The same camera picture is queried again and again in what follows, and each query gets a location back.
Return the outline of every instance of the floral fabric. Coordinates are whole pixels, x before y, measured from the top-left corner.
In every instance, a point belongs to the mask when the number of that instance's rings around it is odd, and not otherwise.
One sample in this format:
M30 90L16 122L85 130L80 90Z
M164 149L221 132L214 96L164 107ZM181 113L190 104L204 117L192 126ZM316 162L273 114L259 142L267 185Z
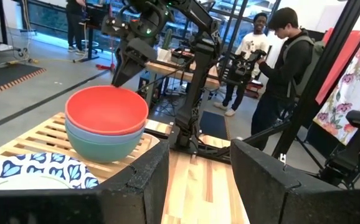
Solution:
M351 110L360 111L360 49L313 121L346 145L356 132L346 119Z

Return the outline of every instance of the black hair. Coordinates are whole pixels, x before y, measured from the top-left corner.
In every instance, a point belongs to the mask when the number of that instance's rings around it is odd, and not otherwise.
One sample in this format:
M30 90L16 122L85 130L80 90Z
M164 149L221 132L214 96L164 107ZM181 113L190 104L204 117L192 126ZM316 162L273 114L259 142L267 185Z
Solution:
M267 14L264 13L264 12L261 12L261 13L256 14L256 16L253 18L253 23L255 23L256 20L257 20L260 16L266 17L266 19L267 19Z
M290 7L279 9L273 13L267 27L271 30L284 29L288 24L293 28L299 28L298 15Z

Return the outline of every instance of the person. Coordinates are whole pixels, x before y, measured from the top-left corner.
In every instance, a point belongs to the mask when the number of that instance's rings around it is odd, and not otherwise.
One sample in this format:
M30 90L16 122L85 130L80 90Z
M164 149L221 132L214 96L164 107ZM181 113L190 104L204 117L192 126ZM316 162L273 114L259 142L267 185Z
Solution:
M84 33L82 21L83 7L86 7L85 0L67 0L67 22L68 22L68 51L76 54L84 55L82 47L82 39ZM73 38L75 38L76 49L73 47Z
M239 45L238 49L235 51L236 55L241 54L241 52L245 52L244 58L248 59L251 52L255 50L264 50L265 52L268 51L268 38L263 33L263 28L265 27L267 22L267 15L264 12L258 13L254 19L253 19L253 32L247 34L243 39L241 44ZM252 78L256 77L259 74L259 68L258 65L255 66L253 72L252 72ZM237 77L236 74L234 74L233 71L230 71L229 73L229 79L239 82L241 77ZM245 92L245 85L240 85L237 87L237 97L235 98L234 103L232 104L230 109L227 109L227 106L229 105L232 94L234 92L235 85L228 83L225 90L225 98L223 102L215 102L214 106L217 108L220 108L222 110L227 110L224 115L226 116L233 116L235 114L235 111L239 107L239 105L242 102L242 99L244 98L244 92Z
M274 30L280 39L288 38L280 51L274 68L270 68L264 58L258 60L260 71L268 77L265 93L258 102L252 117L251 134L274 126L284 110L289 110L295 103L295 88L288 91L289 83L294 79L296 84L301 82L303 74L311 62L313 45L307 41L295 42L288 49L287 57L283 53L288 45L297 38L307 35L304 29L299 28L296 12L289 8L274 12L268 23L268 28ZM268 138L251 144L259 150L264 150Z

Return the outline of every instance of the jeans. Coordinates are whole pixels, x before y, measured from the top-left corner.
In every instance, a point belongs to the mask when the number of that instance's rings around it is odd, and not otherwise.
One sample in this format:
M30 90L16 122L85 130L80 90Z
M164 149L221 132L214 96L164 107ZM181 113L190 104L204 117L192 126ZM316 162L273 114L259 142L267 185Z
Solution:
M266 129L272 128L283 110L293 106L292 100L280 100L269 93L264 93L260 98L255 113L252 117L251 135L258 134ZM262 139L251 146L264 150L268 138Z
M237 77L235 75L231 75L229 77L229 79L235 81L235 82L239 82L241 81L241 78L242 77ZM234 103L232 104L231 106L231 109L233 109L234 111L238 109L238 107L240 106L241 102L242 102L242 99L244 98L244 93L245 93L245 88L246 88L246 84L243 84L243 85L239 85L237 87L237 97L235 98L235 101ZM225 98L223 100L223 106L228 106L230 101L232 100L232 94L234 92L234 88L235 88L235 85L233 84L230 84L228 83L227 86L226 86L226 89L225 89Z
M82 39L84 36L84 27L79 22L82 21L82 16L67 13L68 22L68 44L73 47L73 38L75 38L76 47L82 50Z

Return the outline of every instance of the bowl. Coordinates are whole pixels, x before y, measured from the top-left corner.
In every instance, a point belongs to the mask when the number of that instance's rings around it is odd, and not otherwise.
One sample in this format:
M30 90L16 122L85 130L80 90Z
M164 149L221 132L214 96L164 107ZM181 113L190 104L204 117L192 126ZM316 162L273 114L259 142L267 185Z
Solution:
M84 140L67 130L69 143L83 158L99 163L119 161L129 155L137 146L141 136L136 136L127 142L118 144L102 144Z
M137 93L124 88L91 86L73 94L65 105L72 124L101 135L126 135L139 131L148 106Z
M82 128L76 127L76 125L72 124L72 122L69 119L65 120L65 129L81 139L94 143L102 143L102 144L118 144L122 142L127 142L144 132L144 126L143 126L140 130L137 130L135 133L125 134L120 136L119 135L107 136L102 134L95 134L89 131L85 131Z

